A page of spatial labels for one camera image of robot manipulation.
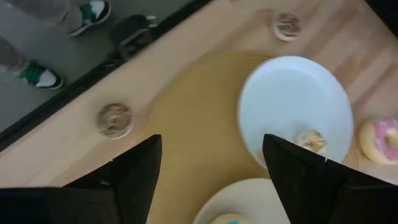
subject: wooden table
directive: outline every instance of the wooden table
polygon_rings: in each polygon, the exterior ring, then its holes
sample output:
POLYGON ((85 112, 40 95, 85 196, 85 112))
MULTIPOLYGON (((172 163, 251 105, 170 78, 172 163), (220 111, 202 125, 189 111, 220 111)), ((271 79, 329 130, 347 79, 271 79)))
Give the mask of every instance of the wooden table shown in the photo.
MULTIPOLYGON (((217 52, 308 57, 343 85, 356 127, 375 116, 398 118, 397 44, 363 0, 214 0, 0 153, 0 186, 62 186, 133 147, 156 96, 192 62, 217 52), (272 15, 283 11, 302 18, 294 42, 270 30, 272 15), (94 120, 115 101, 131 106, 139 122, 135 133, 113 141, 96 132, 94 120)), ((356 139, 343 163, 398 184, 398 166, 369 161, 356 139)))

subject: pant leg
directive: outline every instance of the pant leg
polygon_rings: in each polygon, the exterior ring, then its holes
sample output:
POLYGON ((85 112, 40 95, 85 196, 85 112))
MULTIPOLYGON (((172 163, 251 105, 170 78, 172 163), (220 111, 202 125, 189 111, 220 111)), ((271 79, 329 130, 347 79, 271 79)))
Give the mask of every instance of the pant leg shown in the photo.
POLYGON ((69 0, 5 0, 14 7, 57 26, 62 32, 77 30, 83 24, 83 17, 77 6, 69 0))
POLYGON ((22 56, 8 41, 0 37, 0 71, 19 75, 30 60, 22 56))

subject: white plate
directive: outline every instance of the white plate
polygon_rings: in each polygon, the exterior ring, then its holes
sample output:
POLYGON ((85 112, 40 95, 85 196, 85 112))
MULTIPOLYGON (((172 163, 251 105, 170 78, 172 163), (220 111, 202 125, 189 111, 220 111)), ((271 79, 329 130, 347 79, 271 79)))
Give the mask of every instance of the white plate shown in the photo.
POLYGON ((353 117, 348 97, 327 69, 306 58, 278 57, 260 65, 241 92, 238 123, 246 147, 265 167, 264 134, 294 140, 299 132, 322 133, 327 157, 341 162, 351 145, 353 117))
POLYGON ((271 180, 256 178, 233 183, 215 194, 198 213, 193 224, 210 224, 218 216, 238 213, 253 224, 289 224, 271 180))

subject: round placemat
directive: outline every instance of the round placemat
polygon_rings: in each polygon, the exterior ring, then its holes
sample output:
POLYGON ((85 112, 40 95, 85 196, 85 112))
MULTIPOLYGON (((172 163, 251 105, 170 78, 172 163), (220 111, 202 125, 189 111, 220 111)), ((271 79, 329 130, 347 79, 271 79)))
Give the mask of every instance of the round placemat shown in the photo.
POLYGON ((223 187, 268 177, 244 147, 236 117, 245 80, 268 59, 259 52, 203 57, 158 96, 140 135, 161 134, 163 144, 148 223, 191 223, 223 187))

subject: shoe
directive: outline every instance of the shoe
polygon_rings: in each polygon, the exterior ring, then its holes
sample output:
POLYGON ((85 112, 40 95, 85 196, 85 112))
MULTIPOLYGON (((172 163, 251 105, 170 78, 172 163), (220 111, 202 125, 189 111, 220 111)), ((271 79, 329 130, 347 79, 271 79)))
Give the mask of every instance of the shoe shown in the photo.
POLYGON ((36 88, 55 90, 63 85, 63 78, 54 74, 49 69, 31 62, 25 70, 21 71, 19 78, 36 88))
POLYGON ((79 9, 83 16, 83 25, 77 30, 67 33, 70 37, 76 37, 87 28, 105 22, 112 11, 110 4, 102 0, 92 0, 88 4, 79 6, 79 9))

